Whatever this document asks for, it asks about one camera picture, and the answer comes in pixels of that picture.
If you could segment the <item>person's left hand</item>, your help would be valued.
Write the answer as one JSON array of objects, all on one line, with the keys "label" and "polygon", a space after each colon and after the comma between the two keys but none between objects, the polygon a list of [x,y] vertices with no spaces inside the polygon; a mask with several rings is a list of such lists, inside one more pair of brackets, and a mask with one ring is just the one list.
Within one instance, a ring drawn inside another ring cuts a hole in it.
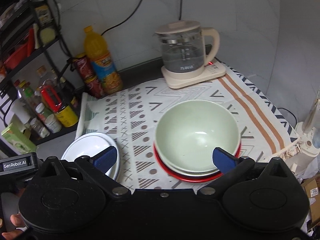
[{"label": "person's left hand", "polygon": [[11,232],[4,232],[2,233],[2,237],[6,240],[16,239],[22,233],[24,233],[25,223],[21,217],[21,214],[15,214],[10,216],[11,223],[16,227],[15,230]]}]

